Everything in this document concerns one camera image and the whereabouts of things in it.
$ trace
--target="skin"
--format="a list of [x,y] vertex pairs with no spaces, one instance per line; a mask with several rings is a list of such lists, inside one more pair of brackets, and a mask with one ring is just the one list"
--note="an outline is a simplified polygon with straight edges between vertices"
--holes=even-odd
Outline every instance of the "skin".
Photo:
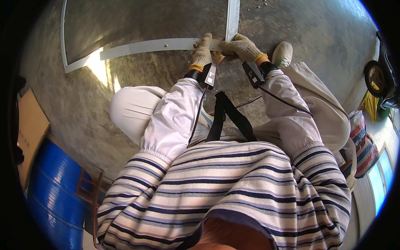
[[[260,57],[256,64],[269,62],[266,56]],[[239,225],[219,218],[209,218],[204,223],[203,235],[200,241],[189,250],[270,250],[270,240],[262,233],[248,226]]]

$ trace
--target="yellow bag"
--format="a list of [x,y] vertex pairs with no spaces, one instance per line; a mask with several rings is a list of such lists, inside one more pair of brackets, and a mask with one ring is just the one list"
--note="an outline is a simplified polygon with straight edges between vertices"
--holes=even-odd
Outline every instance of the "yellow bag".
[[364,96],[364,99],[361,102],[361,106],[365,108],[365,110],[370,114],[370,117],[373,122],[376,121],[376,108],[378,107],[378,97],[374,97],[371,95],[369,91]]

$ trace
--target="concrete floor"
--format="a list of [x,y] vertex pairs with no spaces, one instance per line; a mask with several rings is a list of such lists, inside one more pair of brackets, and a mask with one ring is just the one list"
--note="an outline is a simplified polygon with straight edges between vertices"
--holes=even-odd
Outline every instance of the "concrete floor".
[[[363,68],[374,56],[376,26],[357,0],[241,0],[239,32],[272,55],[281,41],[293,45],[293,62],[303,61],[347,112],[366,92]],[[169,90],[187,71],[191,51],[151,52],[102,61],[65,74],[60,51],[62,0],[44,10],[32,30],[20,65],[62,149],[89,172],[106,171],[114,180],[138,151],[110,120],[110,100],[120,87],[159,86]],[[161,38],[224,37],[226,0],[129,1],[69,0],[65,46],[71,63],[97,49]],[[236,105],[260,93],[239,61],[222,62],[216,85],[204,103],[214,109],[216,90]],[[266,122],[262,100],[240,108],[256,126]]]

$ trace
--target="striped shirt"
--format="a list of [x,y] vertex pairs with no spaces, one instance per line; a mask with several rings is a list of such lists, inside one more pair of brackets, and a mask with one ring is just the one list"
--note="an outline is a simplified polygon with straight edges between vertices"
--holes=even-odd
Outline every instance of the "striped shirt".
[[277,249],[336,249],[350,191],[330,152],[313,147],[292,162],[268,142],[207,142],[171,166],[139,153],[98,209],[106,249],[187,249],[207,218],[250,225]]

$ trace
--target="knit glove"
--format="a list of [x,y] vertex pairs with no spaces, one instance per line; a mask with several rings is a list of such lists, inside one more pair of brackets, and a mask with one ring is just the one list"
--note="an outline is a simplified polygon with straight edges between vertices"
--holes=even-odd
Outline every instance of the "knit glove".
[[257,61],[260,57],[267,56],[267,54],[262,53],[252,41],[239,33],[235,35],[235,40],[233,42],[221,42],[220,48],[225,52],[235,52],[242,62]]
[[204,38],[201,40],[197,49],[193,54],[193,63],[190,67],[198,67],[203,69],[206,64],[212,62],[211,53],[210,53],[210,43],[212,40],[212,34],[206,33]]

